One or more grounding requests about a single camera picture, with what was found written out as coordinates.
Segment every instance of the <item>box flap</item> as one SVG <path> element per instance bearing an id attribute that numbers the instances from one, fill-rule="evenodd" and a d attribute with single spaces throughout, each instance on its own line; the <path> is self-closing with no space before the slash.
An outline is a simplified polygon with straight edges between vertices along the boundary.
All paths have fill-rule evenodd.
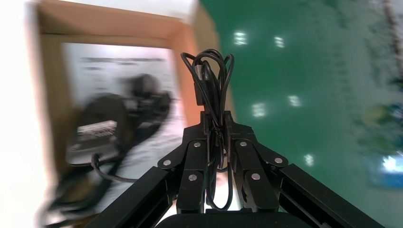
<path id="1" fill-rule="evenodd" d="M 178 18 L 60 0 L 38 3 L 42 33 L 166 38 Z"/>

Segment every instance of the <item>black cable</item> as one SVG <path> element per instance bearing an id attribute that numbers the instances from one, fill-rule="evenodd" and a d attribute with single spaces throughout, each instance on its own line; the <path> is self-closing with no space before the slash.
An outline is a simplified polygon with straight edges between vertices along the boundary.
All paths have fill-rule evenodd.
<path id="1" fill-rule="evenodd" d="M 94 168 L 95 172 L 97 172 L 99 176 L 101 176 L 102 178 L 104 178 L 106 180 L 128 182 L 128 183 L 134 183 L 134 182 L 137 181 L 137 179 L 129 179 L 129 178 L 124 178 L 124 177 L 118 177 L 118 176 L 115 176 L 115 175 L 109 175 L 109 174 L 106 174 L 106 173 L 102 172 L 99 169 L 99 156 L 96 153 L 94 153 L 92 155 L 92 157 L 91 157 L 91 166 L 92 166 L 92 168 Z"/>
<path id="2" fill-rule="evenodd" d="M 208 139 L 211 143 L 207 169 L 207 204 L 217 210 L 228 210 L 232 202 L 232 169 L 229 155 L 227 155 L 227 167 L 223 168 L 224 157 L 226 156 L 224 154 L 223 125 L 226 93 L 230 83 L 232 70 L 234 68 L 234 56 L 228 55 L 224 59 L 217 50 L 207 49 L 197 56 L 182 53 L 181 57 L 189 69 L 197 88 L 201 92 L 204 110 L 211 117 L 210 129 L 212 129 L 212 131 L 210 139 Z M 202 60 L 205 58 L 210 58 L 217 62 L 220 67 L 218 77 L 211 70 L 209 62 Z M 230 65 L 227 69 L 226 64 L 228 62 L 230 62 Z M 198 66 L 201 66 L 201 75 L 198 75 L 197 73 Z M 202 78 L 203 81 L 208 81 L 206 85 L 202 83 L 199 77 Z M 225 206 L 219 208 L 213 201 L 216 188 L 216 177 L 218 172 L 225 171 L 228 173 L 228 199 Z"/>
<path id="3" fill-rule="evenodd" d="M 157 108 L 162 107 L 165 109 L 163 113 L 158 114 L 159 116 L 157 120 L 165 119 L 169 111 L 169 103 L 170 103 L 169 95 L 166 94 L 162 97 L 152 99 L 152 103 L 153 103 L 153 106 L 151 107 L 152 110 L 156 110 Z M 52 200 L 51 204 L 41 212 L 39 219 L 41 227 L 60 228 L 74 224 L 79 219 L 86 218 L 87 216 L 94 214 L 94 206 L 96 206 L 99 203 L 99 201 L 103 198 L 103 196 L 106 194 L 107 190 L 113 183 L 112 180 L 106 177 L 115 176 L 127 152 L 131 148 L 137 146 L 144 140 L 154 135 L 154 133 L 156 133 L 160 128 L 161 126 L 160 122 L 162 122 L 161 120 L 157 121 L 155 124 L 152 124 L 147 128 L 138 128 L 138 126 L 142 122 L 144 122 L 147 118 L 155 118 L 152 116 L 152 113 L 153 112 L 150 112 L 150 110 L 145 110 L 140 115 L 136 116 L 136 118 L 132 118 L 133 127 L 136 129 L 136 131 L 133 136 L 131 144 L 126 147 L 123 147 L 123 145 L 115 145 L 116 149 L 119 149 L 121 151 L 122 156 L 117 158 L 117 160 L 115 161 L 108 161 L 108 163 L 112 164 L 112 168 L 107 173 L 102 173 L 106 176 L 100 174 L 103 177 L 103 179 L 100 181 L 99 185 L 93 191 L 91 191 L 91 193 L 88 194 L 87 197 L 77 201 L 66 202 L 64 200 L 64 197 L 67 195 L 67 193 L 71 191 L 73 187 L 77 184 L 78 182 L 77 180 L 79 178 L 86 177 L 86 175 L 94 169 L 93 167 L 91 166 L 75 167 L 69 174 L 65 175 L 61 179 L 54 192 L 55 198 Z M 130 180 L 130 182 L 134 181 L 133 179 L 125 179 L 125 180 L 119 179 L 117 181 L 127 182 L 127 180 Z M 48 224 L 47 223 L 48 214 L 53 211 L 60 212 L 66 218 L 66 220 L 53 224 Z"/>

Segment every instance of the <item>green floor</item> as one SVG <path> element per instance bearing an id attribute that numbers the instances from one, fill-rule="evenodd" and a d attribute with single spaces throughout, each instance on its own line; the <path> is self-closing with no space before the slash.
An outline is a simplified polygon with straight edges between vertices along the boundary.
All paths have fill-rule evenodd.
<path id="1" fill-rule="evenodd" d="M 238 122 L 384 226 L 402 227 L 403 190 L 369 181 L 396 151 L 381 105 L 403 98 L 388 85 L 398 70 L 383 9 L 367 0 L 202 2 L 223 54 L 236 58 Z"/>

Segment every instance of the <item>coiled black cable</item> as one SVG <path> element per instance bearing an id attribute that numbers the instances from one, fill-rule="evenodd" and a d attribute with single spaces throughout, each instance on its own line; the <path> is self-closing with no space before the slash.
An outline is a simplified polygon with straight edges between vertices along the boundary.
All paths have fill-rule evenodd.
<path id="1" fill-rule="evenodd" d="M 232 202 L 232 169 L 230 164 L 230 155 L 224 154 L 224 109 L 225 100 L 227 96 L 227 89 L 230 83 L 232 70 L 234 68 L 234 56 L 227 55 L 225 59 L 215 49 L 207 49 L 197 56 L 188 53 L 181 54 L 182 60 L 192 74 L 193 80 L 203 97 L 204 110 L 211 117 L 210 128 L 210 157 L 208 158 L 207 169 L 207 188 L 206 198 L 207 204 L 216 210 L 228 210 Z M 220 70 L 218 77 L 211 70 L 210 64 L 207 60 L 202 58 L 210 58 L 218 63 Z M 199 79 L 201 77 L 207 84 L 203 84 Z M 224 157 L 227 156 L 227 167 L 223 168 Z M 217 207 L 214 203 L 214 193 L 216 188 L 217 172 L 228 173 L 228 199 L 223 208 Z"/>

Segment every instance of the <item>label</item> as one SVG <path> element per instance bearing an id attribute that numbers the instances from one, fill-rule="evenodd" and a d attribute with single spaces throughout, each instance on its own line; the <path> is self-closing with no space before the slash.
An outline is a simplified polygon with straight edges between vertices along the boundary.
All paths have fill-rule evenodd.
<path id="1" fill-rule="evenodd" d="M 115 134 L 117 122 L 113 120 L 103 121 L 99 123 L 93 123 L 77 128 L 79 135 L 103 137 Z"/>

